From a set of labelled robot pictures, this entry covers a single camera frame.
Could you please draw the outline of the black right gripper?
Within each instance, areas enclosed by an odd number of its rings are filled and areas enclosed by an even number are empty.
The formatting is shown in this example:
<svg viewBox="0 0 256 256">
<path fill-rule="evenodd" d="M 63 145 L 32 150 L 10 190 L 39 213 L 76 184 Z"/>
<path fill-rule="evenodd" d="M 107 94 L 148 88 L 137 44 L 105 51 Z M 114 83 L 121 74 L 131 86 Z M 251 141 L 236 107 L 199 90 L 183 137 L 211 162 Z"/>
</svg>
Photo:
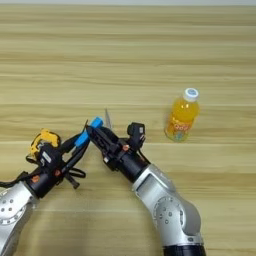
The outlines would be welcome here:
<svg viewBox="0 0 256 256">
<path fill-rule="evenodd" d="M 90 141 L 102 152 L 104 163 L 112 171 L 120 171 L 130 182 L 135 182 L 149 162 L 128 144 L 115 152 L 119 138 L 107 127 L 87 127 Z"/>
</svg>

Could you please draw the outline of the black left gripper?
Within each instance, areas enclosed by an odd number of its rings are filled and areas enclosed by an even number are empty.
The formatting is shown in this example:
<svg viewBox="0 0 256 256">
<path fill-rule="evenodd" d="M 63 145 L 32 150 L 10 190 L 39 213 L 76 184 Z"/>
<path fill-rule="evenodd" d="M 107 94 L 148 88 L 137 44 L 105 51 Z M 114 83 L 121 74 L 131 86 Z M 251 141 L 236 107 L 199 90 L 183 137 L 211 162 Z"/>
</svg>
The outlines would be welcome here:
<svg viewBox="0 0 256 256">
<path fill-rule="evenodd" d="M 75 168 L 75 164 L 83 157 L 87 150 L 90 140 L 79 140 L 79 134 L 63 142 L 58 151 L 68 153 L 73 150 L 72 157 L 64 164 L 59 166 L 39 166 L 28 178 L 28 187 L 39 199 L 43 198 L 51 189 L 67 179 L 74 189 L 79 187 L 75 177 L 80 177 L 80 170 Z"/>
</svg>

